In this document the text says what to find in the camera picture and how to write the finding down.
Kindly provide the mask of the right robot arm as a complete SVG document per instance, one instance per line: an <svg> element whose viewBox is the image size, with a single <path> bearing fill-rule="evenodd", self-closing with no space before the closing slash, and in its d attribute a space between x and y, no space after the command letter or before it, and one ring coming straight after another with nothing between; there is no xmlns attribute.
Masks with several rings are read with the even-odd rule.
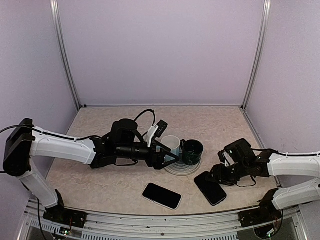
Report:
<svg viewBox="0 0 320 240"><path fill-rule="evenodd" d="M243 177L304 176L309 181L267 192L256 210L256 218L266 222L276 210L318 201L320 199L320 153L281 153L267 148L256 149L244 138L236 140L218 152L220 164L207 176L210 182L234 186Z"/></svg>

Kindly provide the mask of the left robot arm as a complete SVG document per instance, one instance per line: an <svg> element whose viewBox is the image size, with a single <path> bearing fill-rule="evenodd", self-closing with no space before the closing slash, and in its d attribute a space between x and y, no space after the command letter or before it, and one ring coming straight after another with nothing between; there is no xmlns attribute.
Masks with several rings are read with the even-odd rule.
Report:
<svg viewBox="0 0 320 240"><path fill-rule="evenodd" d="M61 194L46 182L37 170L32 157L50 157L76 161L92 169L115 165L117 159L130 159L134 163L145 161L148 167L162 170L179 161L178 154L158 142L168 124L161 120L153 124L142 136L135 120L123 118L112 124L106 135L76 138L45 131L25 118L13 125L13 132L5 143L3 170L16 177L36 196L46 211L63 223L70 218Z"/></svg>

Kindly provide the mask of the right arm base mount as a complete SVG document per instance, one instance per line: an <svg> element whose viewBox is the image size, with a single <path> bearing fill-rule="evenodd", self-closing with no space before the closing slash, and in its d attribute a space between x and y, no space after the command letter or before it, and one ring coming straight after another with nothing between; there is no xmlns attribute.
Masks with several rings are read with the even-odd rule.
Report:
<svg viewBox="0 0 320 240"><path fill-rule="evenodd" d="M239 221L242 228L260 225L282 218L283 213L281 210L268 212L260 208L241 211L238 213Z"/></svg>

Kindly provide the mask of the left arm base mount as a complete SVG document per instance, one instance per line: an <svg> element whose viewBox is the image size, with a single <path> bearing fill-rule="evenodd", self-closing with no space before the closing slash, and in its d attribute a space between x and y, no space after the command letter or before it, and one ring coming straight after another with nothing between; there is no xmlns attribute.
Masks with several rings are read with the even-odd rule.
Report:
<svg viewBox="0 0 320 240"><path fill-rule="evenodd" d="M87 213L84 211L73 210L68 208L54 209L48 208L43 214L45 220L63 224L69 227L83 229L87 219Z"/></svg>

